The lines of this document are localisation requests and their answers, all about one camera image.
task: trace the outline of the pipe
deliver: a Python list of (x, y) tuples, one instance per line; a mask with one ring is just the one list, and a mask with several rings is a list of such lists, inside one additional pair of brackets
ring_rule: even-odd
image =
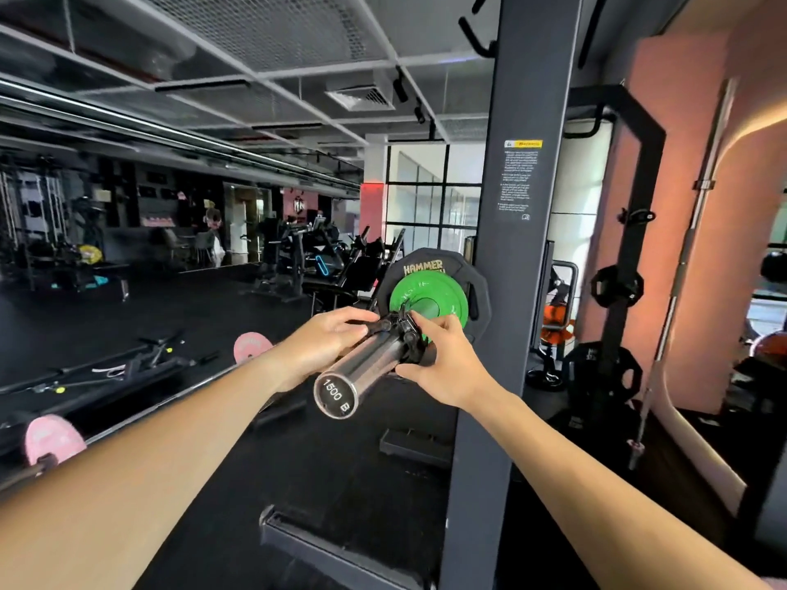
[(407, 345), (394, 331), (381, 331), (350, 351), (314, 381), (314, 400), (331, 418), (355, 414), (365, 393), (405, 356)]

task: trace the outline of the glass wall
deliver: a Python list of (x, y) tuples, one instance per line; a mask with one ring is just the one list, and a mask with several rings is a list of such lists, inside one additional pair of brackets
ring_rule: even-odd
[(386, 242), (462, 252), (475, 235), (485, 145), (388, 147)]

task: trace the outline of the air vent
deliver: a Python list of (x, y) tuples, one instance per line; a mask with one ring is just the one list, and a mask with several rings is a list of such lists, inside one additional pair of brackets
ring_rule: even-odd
[[(347, 78), (355, 82), (348, 83)], [(394, 108), (394, 85), (382, 72), (347, 76), (328, 84), (325, 94), (347, 111), (380, 111)]]

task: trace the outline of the rubber gym floor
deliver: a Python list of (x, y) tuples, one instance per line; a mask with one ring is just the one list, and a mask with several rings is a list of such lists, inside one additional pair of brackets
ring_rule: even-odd
[[(4, 288), (0, 385), (41, 374), (47, 367), (122, 351), (138, 336), (185, 328), (183, 354), (199, 357), (221, 351), (218, 359), (190, 369), (178, 382), (179, 388), (189, 386), (233, 362), (231, 348), (240, 334), (257, 331), (277, 342), (309, 316), (308, 300), (281, 304), (244, 294), (250, 288), (244, 281), (249, 275), (245, 266), (132, 280), (126, 304), (109, 288), (78, 298), (60, 293), (34, 297)], [(309, 384), (293, 397), (307, 396)], [(389, 379), (349, 421), (332, 421), (309, 401), (301, 413), (247, 430), (175, 526), (136, 590), (340, 588), (287, 555), (260, 546), (257, 519), (270, 504), (300, 514), (310, 528), (340, 545), (433, 576), (440, 561), (449, 475), (384, 456), (378, 444), (386, 428), (412, 428), (451, 440), (456, 417), (456, 410), (439, 405), (420, 389)], [(667, 479), (685, 469), (679, 456), (667, 465), (663, 458), (657, 461), (663, 466), (660, 476)], [(694, 513), (696, 506), (686, 505), (685, 510)], [(561, 563), (559, 570), (555, 563)], [(525, 581), (534, 588), (595, 588), (546, 509), (518, 476), (508, 496), (498, 575), (500, 590), (521, 588)]]

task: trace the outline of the chair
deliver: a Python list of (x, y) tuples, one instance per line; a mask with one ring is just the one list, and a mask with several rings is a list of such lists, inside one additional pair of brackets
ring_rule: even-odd
[(194, 251), (197, 253), (197, 265), (202, 266), (203, 262), (210, 263), (213, 255), (213, 240), (216, 231), (211, 229), (207, 232), (199, 232), (194, 237)]
[(191, 255), (191, 244), (180, 239), (170, 228), (164, 228), (164, 242), (169, 248), (169, 260), (171, 263), (175, 263), (175, 258), (180, 259), (181, 263), (185, 263), (188, 260)]

